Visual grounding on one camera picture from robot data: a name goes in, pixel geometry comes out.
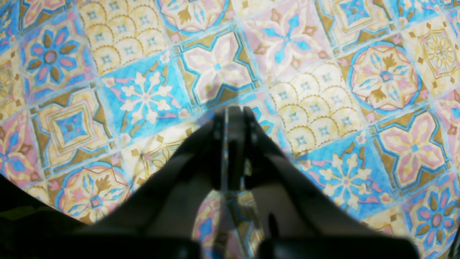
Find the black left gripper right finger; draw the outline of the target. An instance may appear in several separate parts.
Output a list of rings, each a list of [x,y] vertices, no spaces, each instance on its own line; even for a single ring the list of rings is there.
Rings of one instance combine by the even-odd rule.
[[[417,259],[406,238],[373,231],[335,205],[283,154],[248,107],[228,109],[228,189],[244,183],[267,232],[257,259]]]

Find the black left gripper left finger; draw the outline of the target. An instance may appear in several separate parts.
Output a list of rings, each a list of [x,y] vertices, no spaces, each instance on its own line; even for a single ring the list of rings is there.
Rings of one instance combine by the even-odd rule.
[[[36,258],[203,258],[192,232],[200,205],[221,186],[224,132],[220,110],[110,215],[72,234],[42,239]]]

